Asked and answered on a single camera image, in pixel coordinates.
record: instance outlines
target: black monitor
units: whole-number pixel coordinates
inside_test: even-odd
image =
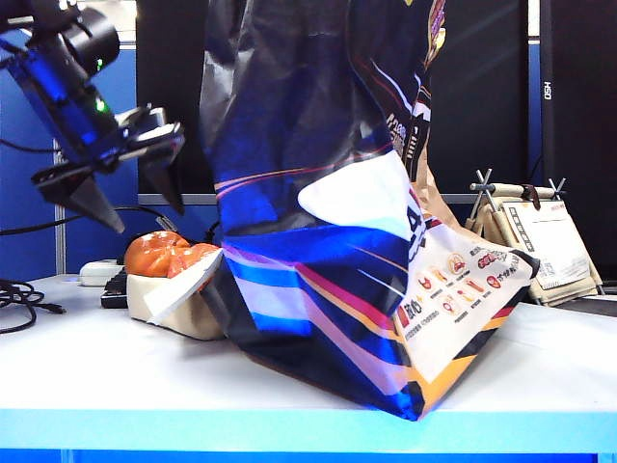
[[[186,142],[174,165],[186,204],[214,204],[212,175],[201,151],[199,116],[207,2],[137,1],[137,101],[166,108]],[[142,204],[164,204],[139,176]]]
[[[617,281],[617,4],[540,3],[546,177],[565,177],[566,204],[603,279]]]
[[[207,2],[138,0],[137,98],[186,127],[177,162],[189,202],[213,204],[201,153],[199,101]],[[429,160],[443,193],[468,194],[476,169],[526,180],[527,2],[448,0],[447,38],[433,67]],[[140,200],[155,191],[140,177]]]
[[[433,63],[429,165],[445,194],[468,194],[476,170],[527,181],[527,0],[447,0]]]

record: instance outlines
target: black cable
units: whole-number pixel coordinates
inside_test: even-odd
[[[28,283],[0,279],[0,309],[11,304],[23,305],[26,306],[30,315],[30,319],[25,323],[10,328],[1,328],[0,335],[15,333],[34,325],[37,322],[35,307],[46,309],[52,313],[65,313],[65,310],[57,304],[42,304],[40,301],[44,297],[45,295],[42,292],[36,291]]]
[[[117,211],[142,211],[147,212],[153,215],[156,215],[159,219],[165,221],[166,224],[172,224],[172,221],[165,215],[159,212],[158,210],[151,209],[149,207],[145,207],[143,205],[120,205],[118,207],[114,207],[114,210]],[[22,227],[19,229],[8,229],[8,230],[0,230],[0,236],[9,236],[12,234],[22,234],[29,232],[38,232],[40,230],[49,229],[51,227],[58,227],[62,224],[67,224],[68,222],[72,222],[73,220],[82,219],[84,215],[73,215],[67,217],[65,219],[56,220],[54,222],[47,222],[44,224],[33,225],[30,227]]]
[[[9,53],[13,53],[13,55],[26,51],[4,39],[0,39],[0,48],[7,50]]]
[[[205,233],[205,237],[203,238],[203,240],[208,243],[208,244],[214,244],[214,233],[217,229],[217,227],[221,225],[220,221],[216,221],[214,224],[212,224],[212,226],[207,230],[207,232]]]
[[[544,155],[540,154],[538,158],[536,159],[536,162],[533,164],[533,169],[531,169],[531,174],[529,174],[528,183],[533,183],[533,176],[535,175],[536,170],[540,166],[540,161],[542,161],[543,158],[544,158]]]
[[[43,153],[43,152],[60,152],[62,150],[58,149],[58,148],[31,148],[31,147],[24,147],[22,145],[18,145],[17,143],[13,143],[10,142],[9,140],[5,140],[4,138],[0,138],[0,145],[6,145],[7,147],[13,148],[14,150],[20,150],[20,151],[26,151],[26,152],[36,152],[36,153]]]

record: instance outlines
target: colorful printed bag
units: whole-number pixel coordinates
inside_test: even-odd
[[[410,420],[536,266],[443,224],[410,185],[442,27],[443,1],[210,0],[202,84],[225,236],[203,297],[223,330],[266,365]]]

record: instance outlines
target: white table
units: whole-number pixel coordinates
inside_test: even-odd
[[[0,336],[0,449],[617,453],[617,318],[520,304],[439,408],[407,422],[227,340],[101,309],[102,288],[75,277],[34,285],[67,313]]]

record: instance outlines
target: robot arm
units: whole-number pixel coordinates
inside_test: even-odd
[[[43,197],[121,232],[116,211],[94,183],[124,160],[141,157],[144,173],[168,202],[182,211],[169,167],[184,143],[179,123],[162,108],[136,108],[115,115],[91,78],[120,52],[118,33],[97,10],[80,11],[60,0],[2,0],[0,34],[29,29],[25,48],[0,38],[11,56],[0,62],[27,96],[62,147],[67,162],[36,173]]]

